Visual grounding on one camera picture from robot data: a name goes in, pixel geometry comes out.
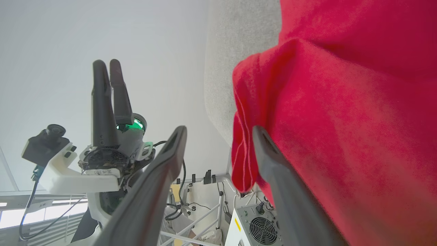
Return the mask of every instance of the label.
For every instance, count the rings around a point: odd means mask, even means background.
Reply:
[[[85,175],[112,175],[116,176],[117,178],[120,178],[120,171],[116,168],[111,169],[90,169],[85,170]]]
[[[240,225],[238,224],[237,218],[235,218],[235,224],[237,224],[238,230],[241,231]]]
[[[30,205],[29,209],[28,209],[28,213],[33,213],[36,212],[40,209],[46,208],[46,207],[51,207],[53,204],[54,200],[47,200],[47,201],[43,201],[43,202],[38,202],[38,203],[33,203]]]

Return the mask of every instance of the red shirt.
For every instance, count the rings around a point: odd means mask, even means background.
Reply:
[[[437,245],[437,2],[281,1],[279,44],[234,69],[232,181],[263,126],[351,245]]]

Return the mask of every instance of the gray cushion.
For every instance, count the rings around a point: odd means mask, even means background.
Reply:
[[[232,144],[236,111],[232,71],[249,55],[277,44],[279,0],[213,0],[209,6],[205,58],[205,107],[209,119]]]

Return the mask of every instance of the yellow warning label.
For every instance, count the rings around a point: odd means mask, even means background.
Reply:
[[[241,231],[240,225],[238,224],[237,218],[235,218],[235,224],[237,224],[238,230]]]

